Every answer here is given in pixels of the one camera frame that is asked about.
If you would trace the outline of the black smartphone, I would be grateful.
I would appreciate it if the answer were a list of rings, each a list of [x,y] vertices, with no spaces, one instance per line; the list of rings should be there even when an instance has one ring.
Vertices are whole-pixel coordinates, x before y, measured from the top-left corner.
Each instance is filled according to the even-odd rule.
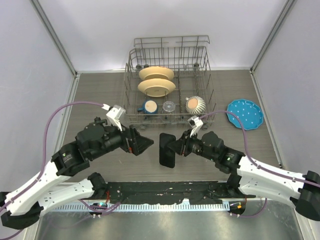
[[[159,164],[173,169],[175,167],[176,153],[169,148],[169,144],[176,141],[172,134],[161,133],[159,135]]]

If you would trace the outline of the black phone stand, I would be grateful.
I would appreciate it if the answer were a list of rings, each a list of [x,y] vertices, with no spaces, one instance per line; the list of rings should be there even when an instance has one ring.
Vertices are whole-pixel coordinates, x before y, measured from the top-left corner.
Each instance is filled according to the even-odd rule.
[[[101,119],[100,117],[95,117],[93,125],[107,126],[108,121],[106,119]]]

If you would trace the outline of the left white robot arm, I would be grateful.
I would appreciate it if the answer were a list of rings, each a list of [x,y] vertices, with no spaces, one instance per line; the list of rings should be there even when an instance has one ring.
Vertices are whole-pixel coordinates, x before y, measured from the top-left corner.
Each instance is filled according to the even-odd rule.
[[[78,132],[75,141],[63,145],[51,157],[41,177],[34,176],[15,191],[1,192],[0,205],[6,209],[1,216],[2,225],[22,230],[36,223],[50,210],[68,202],[102,199],[108,185],[97,172],[64,189],[53,188],[89,168],[91,161],[118,148],[138,156],[153,144],[152,139],[140,135],[133,126],[119,130],[97,117]]]

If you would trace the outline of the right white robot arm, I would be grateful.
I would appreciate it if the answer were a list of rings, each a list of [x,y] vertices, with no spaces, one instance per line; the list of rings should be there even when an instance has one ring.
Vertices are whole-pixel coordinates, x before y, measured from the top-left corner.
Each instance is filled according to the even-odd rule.
[[[159,153],[160,163],[168,168],[175,167],[176,155],[196,154],[212,161],[217,169],[229,175],[225,190],[230,197],[263,197],[293,207],[307,219],[320,219],[320,175],[314,171],[296,173],[250,159],[243,152],[225,146],[212,131],[200,139],[191,135],[190,130],[179,139],[162,133]]]

